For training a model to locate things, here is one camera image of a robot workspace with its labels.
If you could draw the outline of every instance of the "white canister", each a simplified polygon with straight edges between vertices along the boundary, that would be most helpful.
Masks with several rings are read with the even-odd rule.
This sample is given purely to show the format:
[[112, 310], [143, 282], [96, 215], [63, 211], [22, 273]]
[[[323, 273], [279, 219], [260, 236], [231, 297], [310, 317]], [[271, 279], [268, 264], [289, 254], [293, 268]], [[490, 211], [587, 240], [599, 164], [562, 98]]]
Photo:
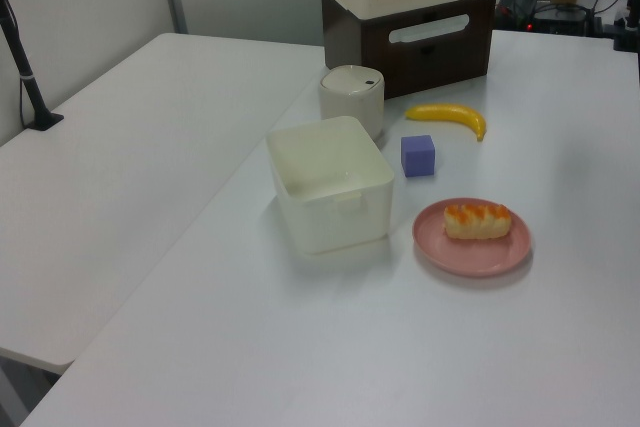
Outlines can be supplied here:
[[360, 65], [332, 69], [320, 82], [320, 111], [322, 119], [355, 117], [376, 139], [384, 120], [384, 77]]

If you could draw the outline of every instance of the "purple block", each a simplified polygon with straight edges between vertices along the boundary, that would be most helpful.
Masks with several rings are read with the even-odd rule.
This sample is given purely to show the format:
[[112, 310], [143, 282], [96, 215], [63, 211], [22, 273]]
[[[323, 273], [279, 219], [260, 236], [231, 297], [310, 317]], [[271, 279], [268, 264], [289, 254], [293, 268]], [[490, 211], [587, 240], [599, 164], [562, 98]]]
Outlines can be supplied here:
[[402, 168], [406, 177], [433, 175], [436, 166], [436, 148], [430, 135], [402, 137]]

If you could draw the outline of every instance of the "drawer handle opening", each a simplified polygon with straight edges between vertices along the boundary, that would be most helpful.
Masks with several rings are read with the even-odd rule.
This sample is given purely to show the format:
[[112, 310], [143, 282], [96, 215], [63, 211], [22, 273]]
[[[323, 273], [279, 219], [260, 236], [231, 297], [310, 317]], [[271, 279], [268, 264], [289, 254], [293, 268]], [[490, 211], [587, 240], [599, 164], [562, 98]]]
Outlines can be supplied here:
[[392, 44], [399, 42], [405, 44], [419, 42], [421, 40], [460, 32], [464, 30], [467, 25], [469, 25], [469, 16], [467, 14], [449, 17], [448, 19], [434, 20], [433, 22], [393, 30], [389, 33], [389, 42]]

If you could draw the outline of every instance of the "yellow banana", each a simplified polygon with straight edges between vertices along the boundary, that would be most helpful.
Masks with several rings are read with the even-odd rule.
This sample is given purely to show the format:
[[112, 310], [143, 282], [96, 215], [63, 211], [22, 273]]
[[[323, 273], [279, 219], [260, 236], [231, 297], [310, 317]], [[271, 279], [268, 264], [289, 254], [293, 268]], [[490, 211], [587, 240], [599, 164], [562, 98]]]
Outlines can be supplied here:
[[476, 133], [478, 142], [484, 138], [487, 123], [480, 112], [460, 104], [422, 104], [405, 112], [412, 120], [448, 120], [464, 124]]

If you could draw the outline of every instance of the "brown drawer box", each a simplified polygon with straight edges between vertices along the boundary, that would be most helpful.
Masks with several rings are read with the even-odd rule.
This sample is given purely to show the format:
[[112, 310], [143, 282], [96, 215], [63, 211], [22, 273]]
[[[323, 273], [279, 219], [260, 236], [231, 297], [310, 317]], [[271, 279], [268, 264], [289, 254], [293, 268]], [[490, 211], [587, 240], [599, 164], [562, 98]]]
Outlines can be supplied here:
[[[460, 0], [375, 19], [358, 19], [335, 0], [322, 0], [325, 63], [362, 65], [385, 79], [385, 98], [486, 75], [495, 0]], [[459, 15], [459, 32], [415, 42], [389, 41], [395, 30]]]

